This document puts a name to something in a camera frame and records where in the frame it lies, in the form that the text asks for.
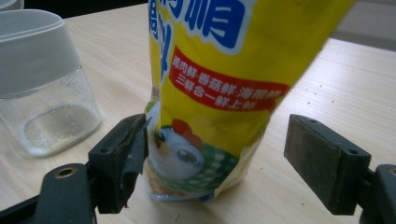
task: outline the yellow package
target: yellow package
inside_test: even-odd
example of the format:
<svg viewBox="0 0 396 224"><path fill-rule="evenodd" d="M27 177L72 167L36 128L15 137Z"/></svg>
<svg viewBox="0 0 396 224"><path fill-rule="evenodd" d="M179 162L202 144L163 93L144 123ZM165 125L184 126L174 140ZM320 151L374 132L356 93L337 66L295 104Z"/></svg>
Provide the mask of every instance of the yellow package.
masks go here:
<svg viewBox="0 0 396 224"><path fill-rule="evenodd" d="M239 182L271 113L353 0L150 0L152 197Z"/></svg>

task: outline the clear plastic jar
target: clear plastic jar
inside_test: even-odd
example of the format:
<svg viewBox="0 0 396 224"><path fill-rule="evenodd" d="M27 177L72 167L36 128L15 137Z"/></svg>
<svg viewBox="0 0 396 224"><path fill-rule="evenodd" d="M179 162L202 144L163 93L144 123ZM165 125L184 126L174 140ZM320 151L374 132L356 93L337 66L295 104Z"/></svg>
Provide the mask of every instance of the clear plastic jar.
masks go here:
<svg viewBox="0 0 396 224"><path fill-rule="evenodd" d="M20 10L0 13L2 23L11 28L0 31L0 120L10 135L44 157L92 133L100 113L64 21Z"/></svg>

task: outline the wooden table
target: wooden table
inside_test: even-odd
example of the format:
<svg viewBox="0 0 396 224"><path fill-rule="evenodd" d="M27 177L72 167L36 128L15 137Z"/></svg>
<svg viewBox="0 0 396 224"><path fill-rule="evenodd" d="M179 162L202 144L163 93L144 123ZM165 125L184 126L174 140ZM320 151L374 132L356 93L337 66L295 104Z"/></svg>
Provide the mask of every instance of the wooden table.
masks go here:
<svg viewBox="0 0 396 224"><path fill-rule="evenodd" d="M100 128L57 155L19 152L0 129L0 210L37 195L45 173L87 153L121 119L141 113L151 91L148 6L66 20L102 113ZM396 53L330 39L272 116L245 180L209 203L152 201L140 176L129 208L99 223L358 223L334 217L283 157L289 115L318 119L373 155L396 164Z"/></svg>

